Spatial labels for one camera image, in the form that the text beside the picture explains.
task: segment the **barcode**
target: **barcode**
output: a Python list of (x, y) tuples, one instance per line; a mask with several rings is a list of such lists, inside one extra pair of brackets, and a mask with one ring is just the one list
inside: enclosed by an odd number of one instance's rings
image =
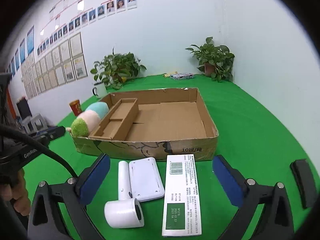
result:
[(180, 163), (170, 163), (170, 174), (182, 174), (182, 162)]

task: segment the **potted plant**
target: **potted plant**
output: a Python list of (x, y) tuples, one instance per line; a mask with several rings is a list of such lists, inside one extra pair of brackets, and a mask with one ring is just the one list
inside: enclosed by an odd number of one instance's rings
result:
[(232, 67), (235, 55), (230, 53), (229, 48), (225, 45), (214, 46), (212, 37), (205, 39), (206, 43), (198, 47), (197, 45), (190, 45), (193, 48), (186, 48), (193, 53), (193, 57), (199, 60), (198, 69), (212, 80), (228, 80), (233, 81)]
[(140, 70), (146, 70), (140, 60), (134, 57), (133, 53), (112, 54), (105, 56), (102, 61), (95, 61), (94, 68), (90, 70), (94, 74), (94, 80), (100, 80), (106, 87), (120, 89), (127, 78), (136, 77)]

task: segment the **blue gripper pad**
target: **blue gripper pad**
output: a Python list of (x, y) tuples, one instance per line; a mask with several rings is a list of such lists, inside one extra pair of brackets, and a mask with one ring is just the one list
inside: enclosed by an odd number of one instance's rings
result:
[(240, 208), (244, 198), (244, 177), (238, 170), (233, 169), (222, 155), (213, 158), (212, 170), (231, 204)]
[(75, 187), (80, 204), (85, 206), (91, 203), (109, 170), (110, 157), (101, 154), (89, 168), (82, 171)]

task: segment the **green fuzzy plush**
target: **green fuzzy plush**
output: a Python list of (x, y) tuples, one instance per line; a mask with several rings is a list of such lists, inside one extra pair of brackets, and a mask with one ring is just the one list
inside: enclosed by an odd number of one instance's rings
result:
[(77, 118), (73, 121), (71, 130), (73, 136), (89, 136), (88, 126), (82, 118)]

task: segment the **white wall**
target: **white wall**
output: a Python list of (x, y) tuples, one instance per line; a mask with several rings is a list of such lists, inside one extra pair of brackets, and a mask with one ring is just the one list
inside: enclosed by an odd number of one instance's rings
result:
[(221, 0), (235, 83), (294, 135), (320, 171), (320, 68), (315, 48), (279, 0)]
[[(26, 38), (28, 30), (35, 25), (36, 48), (41, 41), (39, 35), (49, 21), (49, 11), (59, 0), (41, 0), (36, 12), (26, 22), (20, 39)], [(97, 8), (106, 0), (85, 0), (84, 10)], [(138, 7), (119, 14), (97, 20), (82, 28), (84, 58), (88, 72), (93, 62), (101, 60), (112, 52), (133, 52), (147, 67), (143, 75), (161, 74), (171, 71), (197, 73), (197, 62), (185, 50), (190, 44), (203, 44), (205, 38), (220, 38), (217, 25), (217, 0), (137, 0)], [(63, 3), (56, 6), (55, 12), (63, 9)], [(77, 4), (64, 11), (60, 25), (68, 23), (77, 15)], [(44, 37), (54, 31), (55, 20), (44, 30)], [(12, 47), (7, 62), (18, 46)], [(12, 79), (9, 86), (12, 101), (25, 94), (21, 81), (21, 71)], [(92, 96), (94, 80), (88, 78), (55, 88), (29, 100), (31, 112), (41, 113), (50, 123), (57, 123), (70, 112), (68, 103), (79, 98), (84, 101)]]

